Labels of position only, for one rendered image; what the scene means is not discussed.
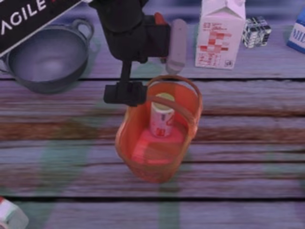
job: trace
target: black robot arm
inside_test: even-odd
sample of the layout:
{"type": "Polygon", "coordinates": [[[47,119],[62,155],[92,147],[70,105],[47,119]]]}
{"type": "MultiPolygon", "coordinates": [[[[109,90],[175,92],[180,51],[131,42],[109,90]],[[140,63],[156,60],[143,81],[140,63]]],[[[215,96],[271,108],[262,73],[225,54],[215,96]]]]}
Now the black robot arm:
{"type": "Polygon", "coordinates": [[[105,88],[106,103],[145,103],[147,87],[130,81],[132,62],[146,63],[149,57],[169,54],[171,27],[157,24],[152,15],[144,15],[142,8],[147,1],[93,0],[89,4],[97,10],[111,54],[122,61],[120,81],[105,88]]]}

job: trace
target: blue carton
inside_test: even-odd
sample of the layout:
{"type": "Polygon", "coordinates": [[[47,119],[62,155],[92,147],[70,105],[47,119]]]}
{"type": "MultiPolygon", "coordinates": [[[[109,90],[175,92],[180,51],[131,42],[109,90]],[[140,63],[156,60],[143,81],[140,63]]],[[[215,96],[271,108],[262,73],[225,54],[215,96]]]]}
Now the blue carton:
{"type": "Polygon", "coordinates": [[[305,8],[297,17],[287,45],[290,48],[305,53],[305,8]]]}

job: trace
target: wooden surface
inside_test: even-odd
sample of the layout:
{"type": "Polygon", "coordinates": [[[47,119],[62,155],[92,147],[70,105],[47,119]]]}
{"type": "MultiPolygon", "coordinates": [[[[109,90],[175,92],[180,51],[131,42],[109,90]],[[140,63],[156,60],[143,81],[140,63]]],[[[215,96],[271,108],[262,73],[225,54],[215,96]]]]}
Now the wooden surface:
{"type": "MultiPolygon", "coordinates": [[[[285,45],[291,22],[272,22],[268,46],[241,46],[232,71],[194,68],[203,94],[196,138],[176,176],[136,178],[117,156],[126,110],[103,102],[121,63],[110,56],[96,14],[82,80],[57,95],[29,92],[0,75],[0,195],[18,204],[30,229],[303,229],[305,227],[305,56],[285,45]]],[[[157,59],[133,65],[147,82],[157,59]]]]}

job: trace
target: carton top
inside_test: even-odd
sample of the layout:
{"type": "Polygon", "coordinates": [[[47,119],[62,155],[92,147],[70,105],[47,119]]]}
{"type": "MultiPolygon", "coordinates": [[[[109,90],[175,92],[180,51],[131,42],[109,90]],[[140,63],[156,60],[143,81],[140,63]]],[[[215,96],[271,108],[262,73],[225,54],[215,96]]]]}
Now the carton top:
{"type": "Polygon", "coordinates": [[[201,16],[213,15],[221,10],[229,10],[234,16],[245,20],[245,0],[202,0],[201,16]]]}

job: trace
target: white carton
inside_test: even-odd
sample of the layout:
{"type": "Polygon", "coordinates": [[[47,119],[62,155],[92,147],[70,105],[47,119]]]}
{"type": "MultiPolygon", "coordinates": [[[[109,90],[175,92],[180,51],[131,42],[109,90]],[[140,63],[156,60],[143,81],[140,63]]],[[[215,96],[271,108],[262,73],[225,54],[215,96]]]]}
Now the white carton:
{"type": "Polygon", "coordinates": [[[245,22],[245,0],[203,0],[195,66],[233,69],[245,22]]]}

